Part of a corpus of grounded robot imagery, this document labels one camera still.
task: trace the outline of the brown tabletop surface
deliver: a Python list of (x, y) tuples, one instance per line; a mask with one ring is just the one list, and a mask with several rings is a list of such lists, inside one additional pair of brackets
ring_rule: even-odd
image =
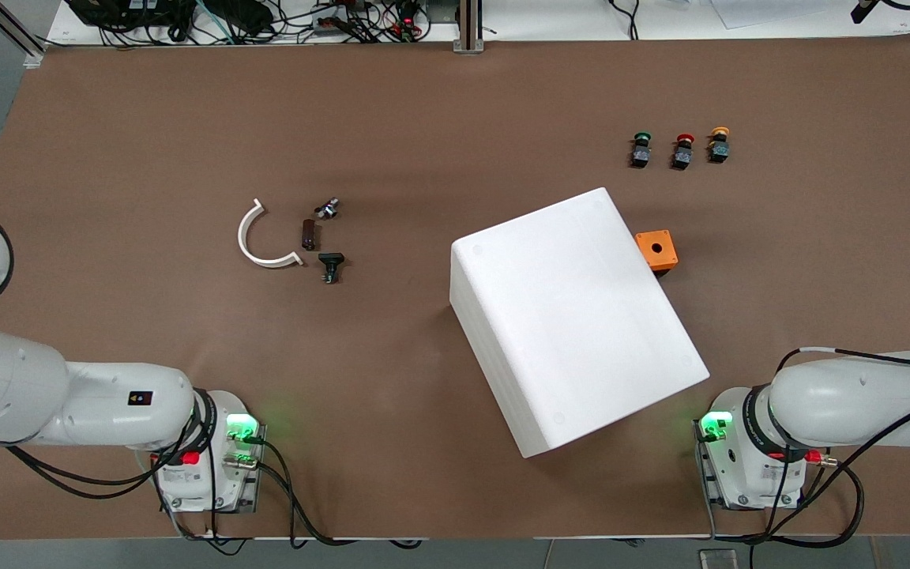
[[(671, 170), (685, 132), (696, 159)], [(712, 377), (525, 460), (448, 304), (450, 245), (603, 185), (632, 231), (671, 230), (661, 284)], [(299, 237), (333, 195), (321, 249), (349, 262), (326, 285)], [(305, 266), (241, 255), (252, 198), (253, 251)], [(910, 349), (910, 39), (51, 50), (0, 137), (0, 222), (0, 330), (237, 394), (325, 533), (707, 533), (690, 421), (722, 389), (800, 345)], [(137, 472), (128, 450), (30, 450)], [(860, 532), (910, 533), (910, 450), (856, 464)], [(844, 527), (852, 487), (834, 488), (793, 533)], [(148, 488), (72, 497), (0, 450), (0, 539), (171, 536), (156, 508)], [(259, 509), (221, 532), (283, 536), (273, 485)]]

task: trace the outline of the white box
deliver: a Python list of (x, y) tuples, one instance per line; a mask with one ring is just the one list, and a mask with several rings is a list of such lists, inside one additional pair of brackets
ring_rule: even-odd
[(453, 243), (450, 299), (523, 457), (708, 378), (606, 188)]

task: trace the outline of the sheet of paper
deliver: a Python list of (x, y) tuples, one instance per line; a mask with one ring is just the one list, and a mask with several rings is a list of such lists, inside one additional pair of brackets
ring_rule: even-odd
[(827, 10), (828, 0), (711, 0), (726, 29), (783, 21)]

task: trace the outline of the gray floor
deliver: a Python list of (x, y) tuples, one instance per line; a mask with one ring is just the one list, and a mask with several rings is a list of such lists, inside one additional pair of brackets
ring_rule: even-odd
[[(10, 0), (6, 3), (33, 32), (47, 32), (58, 0)], [(22, 55), (0, 36), (0, 132), (21, 80)], [(0, 567), (28, 569), (152, 569), (154, 567), (282, 567), (321, 569), (389, 567), (434, 569), (521, 567), (540, 569), (548, 541), (428, 541), (415, 551), (401, 551), (386, 543), (362, 543), (346, 548), (311, 544), (292, 551), (283, 541), (256, 541), (242, 554), (224, 558), (203, 544), (181, 540), (68, 540), (0, 541)], [(726, 548), (691, 540), (654, 540), (639, 548), (617, 541), (556, 541), (550, 568), (603, 567), (696, 569), (698, 550)], [(737, 548), (740, 566), (747, 567), (747, 550)], [(833, 550), (794, 550), (768, 544), (758, 548), (755, 565), (781, 569), (905, 569), (910, 568), (910, 537), (857, 537)]]

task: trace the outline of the orange block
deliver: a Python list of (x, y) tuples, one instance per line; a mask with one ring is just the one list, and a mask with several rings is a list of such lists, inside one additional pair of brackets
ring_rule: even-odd
[(670, 270), (679, 262), (667, 229), (639, 233), (635, 235), (634, 240), (638, 242), (638, 248), (654, 273)]

